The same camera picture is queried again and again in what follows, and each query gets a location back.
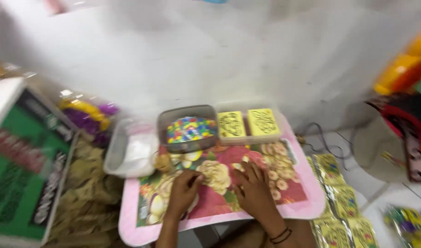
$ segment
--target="pink tray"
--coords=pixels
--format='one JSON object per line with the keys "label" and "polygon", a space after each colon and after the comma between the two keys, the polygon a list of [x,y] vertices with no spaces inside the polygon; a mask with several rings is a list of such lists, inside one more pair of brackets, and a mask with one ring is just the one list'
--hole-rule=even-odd
{"label": "pink tray", "polygon": [[[290,124],[283,116],[285,130],[282,139],[287,140],[296,156],[297,163],[294,168],[297,172],[307,200],[285,205],[279,205],[278,210],[284,218],[291,219],[314,219],[321,215],[325,207],[325,195],[309,166],[301,146],[296,140]],[[161,224],[137,227],[137,211],[139,201],[140,181],[127,179],[123,190],[122,207],[119,219],[119,234],[125,244],[129,246],[141,246],[155,241],[158,238]],[[201,227],[205,225],[251,219],[246,212],[219,214],[209,217],[188,219],[180,222],[179,231]]]}

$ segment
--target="hand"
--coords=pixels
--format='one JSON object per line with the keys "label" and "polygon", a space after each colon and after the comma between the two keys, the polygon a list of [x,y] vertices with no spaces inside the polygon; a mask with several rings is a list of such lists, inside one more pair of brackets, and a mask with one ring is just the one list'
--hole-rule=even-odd
{"label": "hand", "polygon": [[240,185],[234,185],[240,207],[263,226],[272,225],[276,219],[282,220],[268,188],[268,173],[252,162],[242,162],[241,165],[245,173],[237,169],[234,171],[243,187],[241,189]]}
{"label": "hand", "polygon": [[201,172],[185,169],[183,173],[174,179],[168,209],[164,218],[174,218],[179,221],[181,216],[193,203],[198,194],[198,187],[203,182],[204,175]]}

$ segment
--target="white plastic tub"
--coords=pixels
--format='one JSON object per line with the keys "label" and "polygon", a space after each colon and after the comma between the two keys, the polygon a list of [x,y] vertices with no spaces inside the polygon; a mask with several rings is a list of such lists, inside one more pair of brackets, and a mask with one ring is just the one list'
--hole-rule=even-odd
{"label": "white plastic tub", "polygon": [[258,135],[258,136],[243,136],[243,137],[222,137],[218,133],[220,142],[224,146],[241,146],[241,145],[253,145],[253,144],[265,144],[275,141],[279,141],[279,138],[284,134],[285,130],[282,129],[284,126],[283,115],[279,112],[276,104],[270,103],[267,100],[262,99],[253,99],[253,100],[240,100],[240,101],[226,101],[221,102],[215,105],[215,110],[218,113],[232,112],[232,111],[241,111],[243,115],[244,126],[246,127],[246,132],[248,127],[247,121],[247,110],[256,110],[256,109],[271,109],[275,117],[276,125],[279,127],[279,134],[270,134],[270,135]]}
{"label": "white plastic tub", "polygon": [[114,129],[103,170],[120,178],[152,175],[157,151],[158,138],[153,125],[140,124],[133,119],[121,120]]}

